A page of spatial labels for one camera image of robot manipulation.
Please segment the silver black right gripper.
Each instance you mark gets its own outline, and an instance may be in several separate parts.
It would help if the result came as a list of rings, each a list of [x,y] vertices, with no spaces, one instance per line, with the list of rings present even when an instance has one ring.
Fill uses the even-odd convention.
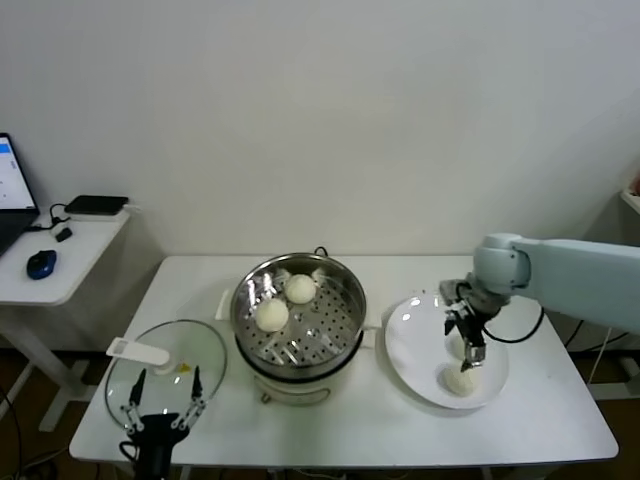
[[[482,284],[469,280],[444,280],[439,283],[439,293],[446,307],[444,334],[449,335],[460,319],[474,318],[482,323],[495,318],[508,304],[508,297],[487,290]],[[477,322],[463,322],[459,333],[464,343],[461,370],[481,367],[485,360],[483,327]]]

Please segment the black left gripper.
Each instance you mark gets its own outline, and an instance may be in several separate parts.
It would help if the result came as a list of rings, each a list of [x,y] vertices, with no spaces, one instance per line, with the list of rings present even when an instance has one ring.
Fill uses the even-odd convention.
[[[195,367],[191,387],[191,400],[187,410],[182,414],[166,413],[144,415],[139,414],[139,406],[145,383],[145,371],[142,370],[133,384],[128,401],[121,406],[127,422],[126,431],[133,431],[130,439],[134,444],[177,444],[184,440],[205,410],[203,386],[200,379],[200,368]]]

